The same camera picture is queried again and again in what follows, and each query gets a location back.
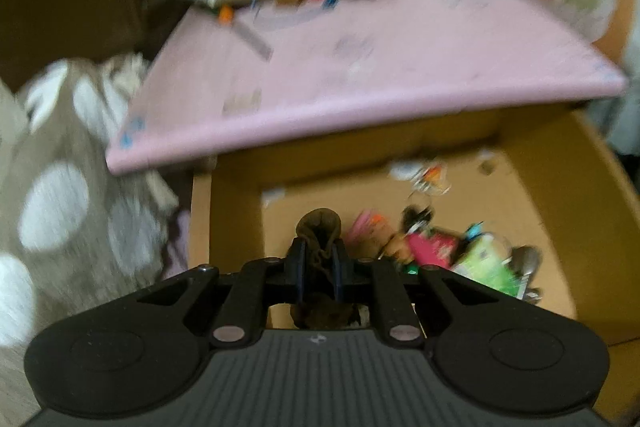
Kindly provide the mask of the brown drawstring pouch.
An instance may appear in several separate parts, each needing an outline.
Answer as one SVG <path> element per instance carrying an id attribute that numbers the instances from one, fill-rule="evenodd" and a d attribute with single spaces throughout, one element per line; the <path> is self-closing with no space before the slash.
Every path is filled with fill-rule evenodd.
<path id="1" fill-rule="evenodd" d="M 350 264 L 341 238 L 340 216 L 328 208 L 311 210 L 296 225 L 290 253 L 294 255 L 297 303 L 291 317 L 298 329 L 361 329 L 370 325 L 365 306 L 344 296 Z"/>

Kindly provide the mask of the pink red packet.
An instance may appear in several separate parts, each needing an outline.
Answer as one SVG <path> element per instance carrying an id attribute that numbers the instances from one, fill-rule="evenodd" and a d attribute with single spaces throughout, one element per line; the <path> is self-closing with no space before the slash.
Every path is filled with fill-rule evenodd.
<path id="1" fill-rule="evenodd" d="M 437 265 L 444 269 L 454 265 L 460 246 L 457 236 L 442 231 L 430 236 L 411 233 L 406 236 L 406 242 L 417 265 Z"/>

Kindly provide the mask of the green card packet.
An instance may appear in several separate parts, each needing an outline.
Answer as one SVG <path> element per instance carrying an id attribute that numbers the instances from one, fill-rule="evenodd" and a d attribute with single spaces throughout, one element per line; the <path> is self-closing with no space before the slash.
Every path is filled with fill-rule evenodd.
<path id="1" fill-rule="evenodd" d="M 494 233 L 482 233 L 465 247 L 451 271 L 495 291 L 516 297 L 520 283 L 509 268 L 510 259 L 511 246 L 505 239 Z"/>

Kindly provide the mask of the grey polka dot blanket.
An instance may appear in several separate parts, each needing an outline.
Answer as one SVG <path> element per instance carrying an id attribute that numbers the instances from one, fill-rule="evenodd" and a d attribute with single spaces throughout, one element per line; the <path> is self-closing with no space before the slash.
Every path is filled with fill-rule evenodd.
<path id="1" fill-rule="evenodd" d="M 105 150 L 145 61 L 61 60 L 1 93 L 1 421 L 38 404 L 23 369 L 51 323 L 152 284 L 178 198 L 156 172 L 113 176 Z"/>

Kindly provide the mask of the pink nightstand top mat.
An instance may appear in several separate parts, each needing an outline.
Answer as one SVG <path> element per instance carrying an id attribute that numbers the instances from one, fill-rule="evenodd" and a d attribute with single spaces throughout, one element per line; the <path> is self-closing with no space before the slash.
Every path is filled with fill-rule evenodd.
<path id="1" fill-rule="evenodd" d="M 123 174 L 305 136 L 481 108 L 608 98 L 620 69 L 534 0 L 191 8 L 129 105 Z"/>

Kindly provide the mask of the orange-handled screwdriver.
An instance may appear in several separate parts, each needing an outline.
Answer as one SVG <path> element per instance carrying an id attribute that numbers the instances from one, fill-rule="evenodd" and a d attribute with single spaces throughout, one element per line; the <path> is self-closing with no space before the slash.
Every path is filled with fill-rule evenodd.
<path id="1" fill-rule="evenodd" d="M 224 4 L 218 11 L 218 23 L 228 27 L 235 35 L 243 40 L 253 51 L 255 51 L 264 61 L 270 61 L 272 57 L 272 47 L 254 29 L 243 23 L 235 16 L 234 9 L 230 5 Z"/>

